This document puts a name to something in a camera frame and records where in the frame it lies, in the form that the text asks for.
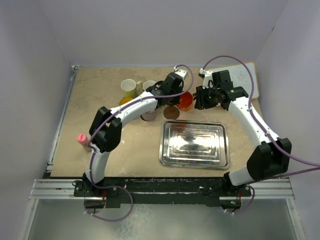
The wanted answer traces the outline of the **yellow translucent cup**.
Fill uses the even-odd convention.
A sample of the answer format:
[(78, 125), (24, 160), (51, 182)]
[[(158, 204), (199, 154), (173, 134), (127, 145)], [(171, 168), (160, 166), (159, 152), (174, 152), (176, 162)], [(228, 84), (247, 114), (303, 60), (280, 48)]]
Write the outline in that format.
[(130, 101), (132, 101), (133, 98), (132, 97), (124, 97), (120, 102), (119, 102), (119, 106), (122, 106)]

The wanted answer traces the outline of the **black mug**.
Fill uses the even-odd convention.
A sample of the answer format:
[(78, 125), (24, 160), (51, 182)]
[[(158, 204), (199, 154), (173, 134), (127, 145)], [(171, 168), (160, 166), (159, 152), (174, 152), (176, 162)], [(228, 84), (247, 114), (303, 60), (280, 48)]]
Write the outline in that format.
[(143, 83), (142, 89), (144, 92), (147, 92), (148, 88), (157, 90), (162, 82), (163, 82), (162, 80), (160, 80), (160, 81), (148, 80)]

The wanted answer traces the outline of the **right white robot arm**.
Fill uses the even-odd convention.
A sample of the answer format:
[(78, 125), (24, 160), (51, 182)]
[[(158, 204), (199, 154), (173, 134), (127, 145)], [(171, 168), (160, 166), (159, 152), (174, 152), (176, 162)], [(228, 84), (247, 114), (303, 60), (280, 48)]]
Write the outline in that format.
[(195, 108), (210, 109), (220, 105), (241, 123), (254, 150), (246, 165), (224, 174), (222, 190), (228, 196), (235, 195), (240, 186), (271, 178), (288, 171), (292, 144), (288, 138), (280, 138), (264, 122), (241, 86), (234, 86), (228, 70), (213, 72), (200, 69), (203, 84), (196, 88)]

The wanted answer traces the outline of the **purple translucent cup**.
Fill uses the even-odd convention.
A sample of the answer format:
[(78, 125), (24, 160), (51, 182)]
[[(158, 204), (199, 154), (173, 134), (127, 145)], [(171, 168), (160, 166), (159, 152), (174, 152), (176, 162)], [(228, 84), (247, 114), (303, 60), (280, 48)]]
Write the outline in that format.
[(150, 122), (156, 119), (157, 113), (155, 110), (152, 110), (152, 111), (143, 113), (140, 117), (143, 121)]

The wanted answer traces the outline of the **orange translucent cup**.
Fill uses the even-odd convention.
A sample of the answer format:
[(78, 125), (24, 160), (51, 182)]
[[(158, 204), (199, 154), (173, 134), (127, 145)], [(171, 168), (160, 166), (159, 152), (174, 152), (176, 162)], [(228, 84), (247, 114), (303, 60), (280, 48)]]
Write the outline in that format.
[(190, 92), (186, 92), (180, 96), (179, 103), (176, 105), (181, 111), (187, 112), (194, 107), (194, 97)]

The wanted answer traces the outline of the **yellow-green mug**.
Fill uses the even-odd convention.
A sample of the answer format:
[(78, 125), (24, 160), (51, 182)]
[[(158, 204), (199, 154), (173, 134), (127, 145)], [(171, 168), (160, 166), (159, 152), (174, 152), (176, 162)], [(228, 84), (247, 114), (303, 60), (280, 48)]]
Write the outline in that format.
[(142, 89), (143, 84), (138, 81), (136, 82), (133, 79), (125, 79), (120, 84), (121, 90), (123, 92), (124, 98), (136, 98), (139, 91)]

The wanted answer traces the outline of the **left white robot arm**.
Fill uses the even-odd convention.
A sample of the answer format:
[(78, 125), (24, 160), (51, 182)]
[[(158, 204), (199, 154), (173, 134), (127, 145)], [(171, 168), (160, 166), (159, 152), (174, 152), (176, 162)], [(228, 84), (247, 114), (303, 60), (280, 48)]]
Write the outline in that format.
[(97, 111), (89, 129), (91, 160), (85, 172), (88, 179), (85, 190), (91, 196), (98, 196), (103, 191), (101, 181), (105, 177), (107, 161), (121, 142), (122, 128), (141, 115), (179, 99), (187, 74), (186, 70), (181, 69), (171, 72), (159, 86), (149, 87), (129, 102), (111, 109), (103, 106)]

